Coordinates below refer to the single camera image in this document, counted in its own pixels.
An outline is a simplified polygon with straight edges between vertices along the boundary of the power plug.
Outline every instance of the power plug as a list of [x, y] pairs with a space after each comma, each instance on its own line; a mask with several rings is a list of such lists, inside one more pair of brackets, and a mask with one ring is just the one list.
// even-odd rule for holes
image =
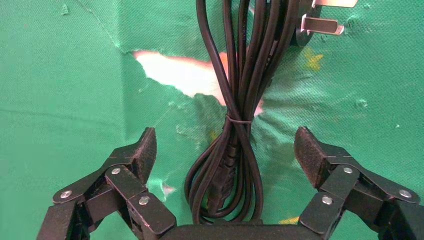
[[296, 30], [290, 45], [303, 47], [314, 33], [341, 35], [345, 30], [337, 20], [320, 18], [323, 6], [353, 8], [358, 0], [299, 0]]

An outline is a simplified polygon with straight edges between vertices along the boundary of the green backdrop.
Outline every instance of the green backdrop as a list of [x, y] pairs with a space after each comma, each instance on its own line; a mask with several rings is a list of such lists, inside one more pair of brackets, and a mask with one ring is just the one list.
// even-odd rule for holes
[[[220, 1], [207, 4], [211, 28], [221, 30]], [[266, 224], [299, 216], [315, 193], [294, 159], [298, 126], [424, 196], [422, 9], [421, 0], [327, 7], [323, 17], [338, 19], [345, 33], [289, 51], [252, 130]], [[222, 32], [214, 35], [223, 51]], [[225, 107], [146, 77], [135, 50], [207, 61], [194, 1], [1, 1], [2, 239], [34, 239], [53, 194], [145, 127], [156, 128], [158, 144], [149, 189], [179, 225], [191, 223], [184, 178], [219, 133]], [[175, 191], [165, 198], [163, 186]], [[332, 239], [376, 236], [346, 213]], [[92, 239], [135, 237], [114, 213]]]

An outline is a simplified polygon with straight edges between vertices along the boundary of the yellow patch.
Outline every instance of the yellow patch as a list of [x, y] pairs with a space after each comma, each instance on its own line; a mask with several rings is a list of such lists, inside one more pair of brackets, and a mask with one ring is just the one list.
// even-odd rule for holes
[[215, 139], [217, 139], [218, 134], [214, 130], [209, 131], [210, 142], [212, 143]]
[[279, 224], [297, 224], [298, 221], [299, 221], [299, 217], [295, 216], [295, 217], [292, 217], [292, 218], [281, 220], [278, 223]]
[[314, 51], [308, 47], [304, 51], [304, 56], [306, 58], [306, 67], [318, 72], [321, 68], [320, 60], [324, 55], [315, 54]]

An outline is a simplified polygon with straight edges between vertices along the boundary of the metal prong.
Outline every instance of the metal prong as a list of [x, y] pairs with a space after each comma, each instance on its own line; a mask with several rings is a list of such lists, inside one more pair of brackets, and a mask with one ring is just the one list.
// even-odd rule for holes
[[339, 25], [337, 20], [316, 17], [303, 17], [301, 28], [302, 31], [331, 35], [340, 35], [345, 30], [345, 27]]
[[353, 8], [357, 4], [358, 0], [313, 0], [312, 7], [315, 5], [330, 6], [330, 7], [342, 7], [342, 8]]

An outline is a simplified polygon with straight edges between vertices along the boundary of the black power cable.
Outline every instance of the black power cable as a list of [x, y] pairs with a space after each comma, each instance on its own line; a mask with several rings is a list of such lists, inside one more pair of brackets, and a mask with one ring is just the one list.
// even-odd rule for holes
[[[185, 180], [185, 198], [194, 224], [211, 224], [212, 219], [223, 218], [236, 209], [235, 217], [230, 221], [242, 221], [253, 204], [250, 219], [259, 219], [262, 213], [264, 194], [249, 139], [251, 123], [265, 88], [289, 47], [295, 31], [299, 0], [270, 0], [270, 3], [255, 0], [253, 28], [247, 50], [249, 3], [249, 0], [240, 0], [239, 3], [236, 47], [232, 1], [222, 0], [227, 78], [209, 28], [206, 0], [196, 0], [200, 32], [227, 106], [227, 114], [222, 133], [195, 161]], [[233, 185], [233, 196], [224, 206]], [[202, 207], [206, 195], [207, 208]]]

